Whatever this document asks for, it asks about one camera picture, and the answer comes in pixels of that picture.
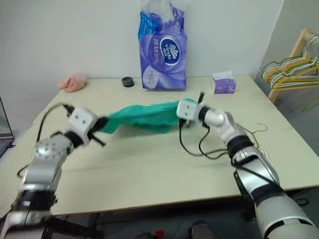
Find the table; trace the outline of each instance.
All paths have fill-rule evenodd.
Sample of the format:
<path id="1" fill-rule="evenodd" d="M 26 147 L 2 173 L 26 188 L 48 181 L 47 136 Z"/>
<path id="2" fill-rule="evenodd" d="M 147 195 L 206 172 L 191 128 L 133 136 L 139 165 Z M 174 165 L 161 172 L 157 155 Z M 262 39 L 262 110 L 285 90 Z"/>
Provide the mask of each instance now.
<path id="1" fill-rule="evenodd" d="M 214 95 L 210 77 L 188 78 L 187 91 L 144 90 L 141 80 L 125 88 L 119 79 L 90 80 L 81 91 L 60 91 L 48 107 L 57 102 L 89 108 L 98 116 L 118 111 L 128 105 L 171 102 L 184 97 L 197 99 L 204 91 L 210 107 L 233 114 L 236 121 L 255 131 L 267 125 L 266 132 L 256 134 L 266 149 L 268 160 L 276 169 L 283 188 L 299 189 L 319 184 L 319 160 L 301 136 L 261 92 L 249 76 L 236 76 L 234 94 Z M 41 117 L 20 140 L 0 166 L 0 216 L 14 201 L 20 186 L 17 171 L 32 160 L 32 150 Z M 63 108 L 47 118 L 42 138 L 66 127 Z M 194 125 L 183 132 L 184 143 L 197 150 L 205 129 Z M 218 160 L 193 157 L 179 145 L 178 130 L 167 134 L 138 128 L 120 128 L 113 135 L 99 132 L 107 143 L 95 142 L 72 153 L 63 165 L 57 189 L 58 203 L 54 215 L 105 212 L 111 210 L 165 205 L 239 195 L 233 179 L 234 168 L 227 156 Z M 225 147 L 211 133 L 205 150 Z"/>

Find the white wall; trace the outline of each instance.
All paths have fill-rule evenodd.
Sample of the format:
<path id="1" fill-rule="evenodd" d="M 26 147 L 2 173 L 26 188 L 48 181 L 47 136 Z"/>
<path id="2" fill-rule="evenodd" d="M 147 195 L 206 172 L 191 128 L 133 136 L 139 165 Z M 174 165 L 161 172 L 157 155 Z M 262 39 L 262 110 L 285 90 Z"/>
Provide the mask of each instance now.
<path id="1" fill-rule="evenodd" d="M 255 77 L 282 3 L 193 0 L 187 74 Z M 12 127 L 28 127 L 71 73 L 139 77 L 138 26 L 138 0 L 0 0 L 0 93 Z"/>

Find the pink plush toy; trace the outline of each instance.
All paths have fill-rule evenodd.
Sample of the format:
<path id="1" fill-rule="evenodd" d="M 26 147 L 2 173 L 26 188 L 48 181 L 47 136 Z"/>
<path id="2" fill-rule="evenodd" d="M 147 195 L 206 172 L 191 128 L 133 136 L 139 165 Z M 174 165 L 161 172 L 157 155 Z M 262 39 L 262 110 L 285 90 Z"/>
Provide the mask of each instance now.
<path id="1" fill-rule="evenodd" d="M 86 79 L 85 76 L 74 74 L 63 81 L 60 81 L 58 87 L 64 89 L 67 93 L 71 93 L 84 88 L 87 83 L 88 79 Z"/>

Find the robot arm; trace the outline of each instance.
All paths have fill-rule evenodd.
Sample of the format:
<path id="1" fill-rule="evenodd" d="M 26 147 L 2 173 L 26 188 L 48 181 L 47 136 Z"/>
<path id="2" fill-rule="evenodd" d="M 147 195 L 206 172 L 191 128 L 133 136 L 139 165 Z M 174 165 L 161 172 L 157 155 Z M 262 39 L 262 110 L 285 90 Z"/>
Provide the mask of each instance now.
<path id="1" fill-rule="evenodd" d="M 234 178 L 242 195 L 254 202 L 260 233 L 264 239 L 318 239 L 319 230 L 299 205 L 280 187 L 274 168 L 255 148 L 232 115 L 190 101 L 180 101 L 177 116 L 205 123 L 227 145 Z"/>
<path id="2" fill-rule="evenodd" d="M 93 133 L 106 123 L 87 109 L 72 108 L 66 133 L 56 133 L 40 141 L 34 148 L 34 159 L 22 179 L 20 191 L 8 213 L 0 239 L 42 238 L 45 221 L 51 216 L 50 208 L 57 202 L 57 189 L 62 164 L 80 145 L 97 139 Z"/>

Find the tissue package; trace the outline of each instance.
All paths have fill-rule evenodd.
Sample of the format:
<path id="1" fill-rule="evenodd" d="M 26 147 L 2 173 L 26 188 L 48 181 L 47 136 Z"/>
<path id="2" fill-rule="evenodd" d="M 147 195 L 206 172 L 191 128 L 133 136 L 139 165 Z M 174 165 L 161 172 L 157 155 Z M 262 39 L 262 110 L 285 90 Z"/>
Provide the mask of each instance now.
<path id="1" fill-rule="evenodd" d="M 170 1 L 150 0 L 141 9 L 138 32 L 143 88 L 186 88 L 184 11 Z"/>
<path id="2" fill-rule="evenodd" d="M 214 94 L 233 94 L 236 88 L 236 82 L 232 71 L 225 71 L 212 74 L 215 82 Z"/>

